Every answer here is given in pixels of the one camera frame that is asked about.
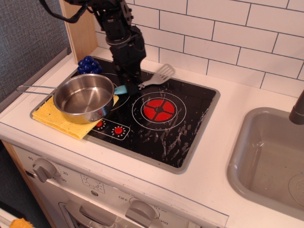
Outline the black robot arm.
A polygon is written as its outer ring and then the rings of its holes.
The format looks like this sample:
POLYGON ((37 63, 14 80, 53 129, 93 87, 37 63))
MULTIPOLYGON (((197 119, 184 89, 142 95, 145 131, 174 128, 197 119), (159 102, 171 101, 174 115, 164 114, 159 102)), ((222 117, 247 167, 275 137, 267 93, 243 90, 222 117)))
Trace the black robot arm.
POLYGON ((146 57, 143 35, 132 26, 132 10, 124 0, 68 0, 71 5, 91 8, 101 30, 106 34, 113 65, 128 95, 139 92, 141 62, 146 57))

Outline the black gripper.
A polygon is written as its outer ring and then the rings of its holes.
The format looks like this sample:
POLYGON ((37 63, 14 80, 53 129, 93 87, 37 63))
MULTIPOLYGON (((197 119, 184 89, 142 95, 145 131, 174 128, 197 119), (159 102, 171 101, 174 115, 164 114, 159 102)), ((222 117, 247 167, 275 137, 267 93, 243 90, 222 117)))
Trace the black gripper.
POLYGON ((115 72, 120 82, 126 86, 127 93, 134 95, 139 92, 141 84, 141 62, 146 57, 145 44, 140 29, 130 26, 125 36, 118 39, 109 39, 115 72))

